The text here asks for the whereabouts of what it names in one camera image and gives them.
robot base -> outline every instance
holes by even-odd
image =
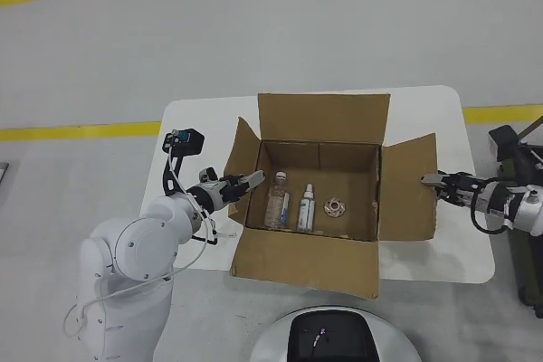
[[[422,362],[406,335],[387,321],[349,307],[294,311],[259,337],[251,362]]]

cardboard box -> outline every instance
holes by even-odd
[[[244,225],[230,273],[374,299],[378,240],[433,237],[436,195],[420,177],[435,173],[434,134],[383,147],[389,94],[260,94],[259,139],[239,118],[225,173],[266,175],[249,197],[230,207]],[[266,230],[267,193],[277,171],[291,193],[288,230]],[[299,202],[314,186],[314,234],[297,233]],[[346,212],[327,216],[341,199]]]

bottle label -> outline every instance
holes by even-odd
[[[283,197],[283,206],[281,208],[281,227],[288,225],[288,205],[290,204],[290,194],[286,193]]]
[[[300,215],[298,217],[298,229],[311,231],[314,223],[314,200],[304,198],[300,202]]]

white table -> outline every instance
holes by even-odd
[[[439,169],[474,174],[461,102],[452,88],[430,86],[337,93],[390,93],[385,146],[434,132]],[[203,168],[211,166],[218,175],[223,173],[239,116],[247,120],[253,131],[259,134],[256,96],[178,100],[169,104],[157,139],[142,209],[154,197],[163,195],[161,177],[167,155],[161,150],[161,145],[168,131],[194,128],[205,135],[201,155],[186,157],[181,168],[181,182],[184,186],[192,186],[198,182],[197,175]],[[241,234],[243,227],[229,219],[226,210],[215,213],[214,219],[221,232]],[[484,217],[478,215],[478,220],[479,224],[486,226]],[[222,239],[218,245],[208,246],[193,268],[228,271],[238,240],[238,237]],[[176,266],[191,261],[201,246],[201,243],[194,241],[182,245]],[[495,271],[489,236],[472,226],[468,209],[445,202],[438,204],[437,229],[432,240],[383,241],[379,244],[379,250],[380,276],[383,279],[484,283]]]

box flap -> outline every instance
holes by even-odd
[[[378,268],[377,243],[246,227],[230,273],[375,299]]]
[[[434,133],[382,149],[378,240],[434,236],[436,193],[420,178],[437,172]]]
[[[255,169],[260,150],[260,139],[255,136],[245,119],[239,118],[232,152],[227,159],[224,175],[249,175]],[[238,223],[245,223],[247,207],[251,195],[242,197],[238,202],[229,205],[229,217]]]
[[[381,145],[390,94],[259,94],[262,139]]]

